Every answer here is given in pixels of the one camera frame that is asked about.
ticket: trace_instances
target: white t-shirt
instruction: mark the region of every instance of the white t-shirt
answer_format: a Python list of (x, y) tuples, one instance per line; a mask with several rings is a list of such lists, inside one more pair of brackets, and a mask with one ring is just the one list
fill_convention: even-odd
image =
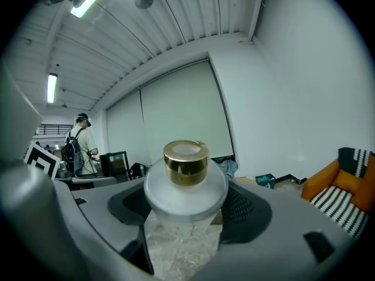
[[(77, 132), (81, 129), (79, 126), (75, 126), (70, 134), (71, 136), (76, 137)], [(84, 166), (80, 174), (87, 175), (87, 174), (94, 174), (97, 173), (95, 166), (90, 163), (90, 158), (87, 155), (88, 151), (92, 151), (93, 149), (97, 149), (95, 140), (91, 132), (87, 129), (83, 129), (80, 134), (78, 134), (78, 144), (81, 148), (82, 158), (84, 162)]]

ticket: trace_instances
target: railing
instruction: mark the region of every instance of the railing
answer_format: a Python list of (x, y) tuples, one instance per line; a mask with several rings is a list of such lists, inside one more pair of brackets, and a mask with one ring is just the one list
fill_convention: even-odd
[(35, 135), (66, 134), (72, 129), (72, 125), (41, 124)]

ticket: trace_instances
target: black and white striped blanket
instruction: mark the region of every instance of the black and white striped blanket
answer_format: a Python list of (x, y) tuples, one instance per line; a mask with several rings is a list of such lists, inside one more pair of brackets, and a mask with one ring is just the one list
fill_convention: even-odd
[(336, 186), (327, 187), (310, 200), (328, 217), (337, 222), (353, 238), (358, 238), (369, 219), (369, 215), (350, 201), (353, 195)]
[(353, 176), (363, 178), (366, 174), (367, 165), (369, 164), (370, 155), (375, 156), (372, 151), (353, 148), (339, 149), (340, 169)]

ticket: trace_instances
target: orange cushion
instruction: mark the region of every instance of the orange cushion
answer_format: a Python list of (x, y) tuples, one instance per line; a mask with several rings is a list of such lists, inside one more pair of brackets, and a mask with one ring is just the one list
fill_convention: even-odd
[(333, 186), (337, 186), (340, 189), (346, 190), (351, 194), (355, 195), (357, 193), (359, 183), (361, 180), (362, 178), (358, 178), (344, 170), (340, 170), (335, 182), (333, 182)]
[(352, 203), (367, 213), (375, 206), (375, 157), (372, 155)]

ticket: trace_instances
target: roller blind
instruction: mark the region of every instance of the roller blind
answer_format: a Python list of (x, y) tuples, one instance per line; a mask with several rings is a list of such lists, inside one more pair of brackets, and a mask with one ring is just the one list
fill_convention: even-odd
[(108, 109), (107, 128), (110, 152), (126, 151), (129, 166), (136, 162), (151, 164), (139, 91)]
[(229, 128), (208, 61), (183, 68), (141, 89), (151, 163), (177, 139), (202, 141), (210, 157), (232, 155)]

